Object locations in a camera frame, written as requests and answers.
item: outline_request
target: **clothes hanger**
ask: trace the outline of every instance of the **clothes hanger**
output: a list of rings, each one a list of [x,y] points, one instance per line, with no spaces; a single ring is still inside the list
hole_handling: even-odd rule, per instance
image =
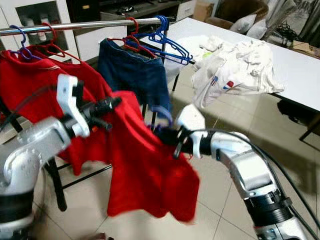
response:
[[[174,50],[179,52],[179,55],[169,52],[164,52],[159,49],[155,49],[149,46],[144,46],[146,49],[150,50],[151,52],[155,53],[157,56],[171,60],[173,62],[182,64],[182,65],[188,65],[189,61],[193,58],[189,52],[176,43],[175,41],[169,39],[166,35],[164,35],[162,32],[169,29],[169,21],[165,16],[157,15],[156,16],[161,21],[161,26],[152,33],[136,33],[134,36],[136,38],[143,38],[148,37],[148,39],[152,42],[158,43],[158,44],[169,44]],[[134,42],[129,42],[130,45],[136,46]]]
[[[40,57],[33,55],[33,54],[31,53],[31,51],[30,51],[28,48],[25,47],[25,42],[27,41],[27,38],[26,38],[26,34],[24,33],[24,31],[22,31],[22,29],[21,29],[20,27],[16,26],[16,25],[10,25],[9,27],[12,28],[12,29],[17,29],[17,30],[19,30],[19,31],[21,32],[21,34],[22,34],[22,37],[23,37],[23,39],[22,39],[22,41],[21,41],[22,47],[21,47],[18,51],[10,51],[10,52],[11,52],[11,53],[14,53],[14,54],[19,54],[19,55],[21,55],[21,56],[22,56],[24,59],[26,59],[26,60],[31,60],[32,58],[33,58],[33,59],[41,60]]]
[[[108,41],[114,41],[114,40],[122,41],[124,43],[125,48],[130,49],[130,50],[137,52],[137,53],[142,50],[142,51],[145,51],[146,53],[148,53],[152,58],[156,58],[157,56],[154,53],[152,53],[149,49],[147,49],[146,47],[140,45],[139,40],[134,36],[134,34],[137,34],[139,31],[139,24],[136,21],[136,19],[133,17],[127,17],[126,19],[132,20],[134,22],[135,31],[131,32],[130,35],[128,35],[124,38],[107,38],[107,40]],[[133,40],[135,47],[128,45],[128,40]]]
[[[80,63],[82,63],[82,61],[79,58],[72,55],[71,53],[68,53],[68,52],[62,50],[59,46],[57,46],[55,44],[55,41],[58,38],[57,32],[52,28],[52,26],[49,23],[43,22],[42,25],[49,27],[50,30],[52,31],[52,34],[53,34],[52,40],[50,40],[50,43],[48,43],[47,45],[32,45],[31,47],[34,47],[36,49],[43,49],[47,54],[55,55],[55,56],[58,56],[61,58],[65,58],[66,55],[68,55],[68,56],[78,60]],[[50,51],[49,48],[57,49],[57,51],[60,52],[61,55],[59,53],[55,53],[55,52]]]

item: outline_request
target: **cushion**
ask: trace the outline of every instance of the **cushion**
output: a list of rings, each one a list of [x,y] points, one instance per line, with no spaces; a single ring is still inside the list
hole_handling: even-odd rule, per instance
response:
[[[266,27],[266,19],[262,19],[258,22],[256,22],[247,32],[247,36],[260,40],[266,33],[267,27]]]
[[[240,18],[230,27],[229,30],[239,34],[246,33],[255,23],[256,16],[257,14],[252,14],[252,15],[248,15],[243,18]]]

